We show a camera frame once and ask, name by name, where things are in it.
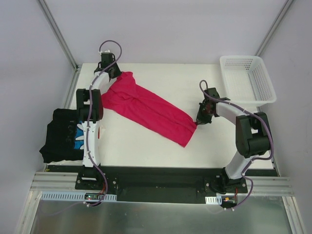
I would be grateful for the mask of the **pink t shirt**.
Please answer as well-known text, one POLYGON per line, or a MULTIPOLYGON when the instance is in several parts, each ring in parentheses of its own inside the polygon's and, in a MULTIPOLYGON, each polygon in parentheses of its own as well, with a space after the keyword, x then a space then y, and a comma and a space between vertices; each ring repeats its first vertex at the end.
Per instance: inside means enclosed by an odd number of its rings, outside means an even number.
POLYGON ((105 109, 113 110, 182 147, 187 146, 197 129, 186 112, 139 86, 133 72, 122 72, 101 99, 105 109))

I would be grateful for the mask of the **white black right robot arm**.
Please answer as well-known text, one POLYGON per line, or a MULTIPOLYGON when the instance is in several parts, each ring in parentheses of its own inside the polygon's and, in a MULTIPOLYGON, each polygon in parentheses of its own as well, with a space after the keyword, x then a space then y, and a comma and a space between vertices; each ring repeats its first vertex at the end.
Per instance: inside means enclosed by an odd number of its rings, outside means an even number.
POLYGON ((215 88, 202 90, 204 100, 199 103, 197 125, 212 122, 213 117, 223 117, 235 125, 236 153, 221 174, 210 182, 210 189, 221 194, 231 192, 242 182, 251 163, 261 160, 267 151, 273 152, 273 139, 267 115, 250 113, 228 98, 221 98, 215 88))

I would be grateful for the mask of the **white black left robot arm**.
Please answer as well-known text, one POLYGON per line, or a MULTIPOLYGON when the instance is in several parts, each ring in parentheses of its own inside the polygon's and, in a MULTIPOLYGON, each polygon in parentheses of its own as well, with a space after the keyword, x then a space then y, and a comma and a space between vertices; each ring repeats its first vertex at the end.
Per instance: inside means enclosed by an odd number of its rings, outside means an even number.
POLYGON ((101 51, 100 57, 89 87, 76 90, 76 109, 83 132, 82 170, 78 174, 77 184, 87 185, 93 190, 107 188, 99 159, 100 121, 104 116, 101 95, 110 81, 121 74, 116 57, 110 50, 101 51))

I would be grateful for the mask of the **white perforated plastic basket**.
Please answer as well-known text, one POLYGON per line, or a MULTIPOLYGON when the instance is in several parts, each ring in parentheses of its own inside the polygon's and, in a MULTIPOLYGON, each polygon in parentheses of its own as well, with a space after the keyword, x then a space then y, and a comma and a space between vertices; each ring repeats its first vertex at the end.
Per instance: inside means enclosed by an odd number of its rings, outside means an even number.
POLYGON ((226 97, 240 106, 261 107, 276 102, 276 94, 262 58, 221 56, 219 59, 226 97))

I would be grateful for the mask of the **black folded t shirt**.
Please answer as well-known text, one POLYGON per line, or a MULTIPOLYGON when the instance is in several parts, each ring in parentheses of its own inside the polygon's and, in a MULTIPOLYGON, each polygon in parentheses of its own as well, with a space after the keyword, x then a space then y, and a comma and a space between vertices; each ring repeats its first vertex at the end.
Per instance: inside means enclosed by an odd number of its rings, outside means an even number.
POLYGON ((83 140, 76 140, 77 137, 83 136, 83 131, 78 129, 77 124, 76 110, 54 110, 53 119, 47 125, 45 145, 39 151, 43 162, 83 159, 83 150, 80 148, 83 140))

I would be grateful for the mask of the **white red folded shirt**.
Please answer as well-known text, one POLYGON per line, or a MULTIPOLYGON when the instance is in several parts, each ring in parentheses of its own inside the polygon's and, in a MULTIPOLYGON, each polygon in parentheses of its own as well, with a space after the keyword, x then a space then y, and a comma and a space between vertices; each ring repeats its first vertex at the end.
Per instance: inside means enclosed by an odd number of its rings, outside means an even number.
POLYGON ((62 161, 52 161, 50 163, 46 163, 46 165, 49 166, 82 166, 82 160, 75 160, 75 161, 70 161, 70 160, 62 160, 62 161))

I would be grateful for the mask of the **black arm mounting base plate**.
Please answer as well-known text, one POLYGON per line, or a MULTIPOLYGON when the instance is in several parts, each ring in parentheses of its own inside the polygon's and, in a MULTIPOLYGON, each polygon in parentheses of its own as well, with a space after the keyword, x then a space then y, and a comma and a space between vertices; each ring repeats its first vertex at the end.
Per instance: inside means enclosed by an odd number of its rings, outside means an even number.
POLYGON ((233 182, 223 169, 102 166, 48 166, 49 172, 77 173, 76 190, 116 195, 118 201, 203 204, 216 194, 246 194, 246 180, 233 182))

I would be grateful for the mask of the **aluminium frame rail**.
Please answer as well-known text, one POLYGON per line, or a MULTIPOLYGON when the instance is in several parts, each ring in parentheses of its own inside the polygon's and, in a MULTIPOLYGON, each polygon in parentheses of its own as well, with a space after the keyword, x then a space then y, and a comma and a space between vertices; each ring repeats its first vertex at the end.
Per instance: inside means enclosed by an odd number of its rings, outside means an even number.
POLYGON ((32 191, 71 191, 75 189, 77 173, 36 172, 32 191))

